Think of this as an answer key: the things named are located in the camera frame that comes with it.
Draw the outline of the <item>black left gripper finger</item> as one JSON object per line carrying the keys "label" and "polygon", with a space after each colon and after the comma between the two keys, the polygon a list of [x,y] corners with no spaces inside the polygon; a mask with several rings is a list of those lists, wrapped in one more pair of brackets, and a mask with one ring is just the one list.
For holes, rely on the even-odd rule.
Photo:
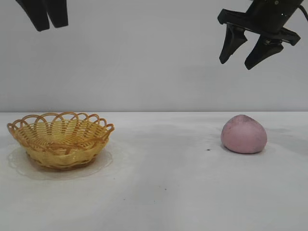
{"label": "black left gripper finger", "polygon": [[45,0],[45,4],[54,27],[68,26],[67,0]]}
{"label": "black left gripper finger", "polygon": [[42,0],[16,0],[27,14],[35,29],[40,32],[50,29],[50,23]]}

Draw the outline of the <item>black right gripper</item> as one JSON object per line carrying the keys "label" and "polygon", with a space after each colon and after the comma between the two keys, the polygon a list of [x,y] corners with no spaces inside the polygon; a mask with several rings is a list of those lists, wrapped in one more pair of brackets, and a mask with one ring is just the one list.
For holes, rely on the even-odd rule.
{"label": "black right gripper", "polygon": [[260,62],[283,50],[282,42],[296,45],[300,36],[284,28],[286,22],[300,7],[301,0],[254,0],[244,13],[222,9],[218,15],[220,24],[226,25],[226,35],[219,56],[221,64],[247,42],[246,30],[261,35],[245,60],[251,70]]}

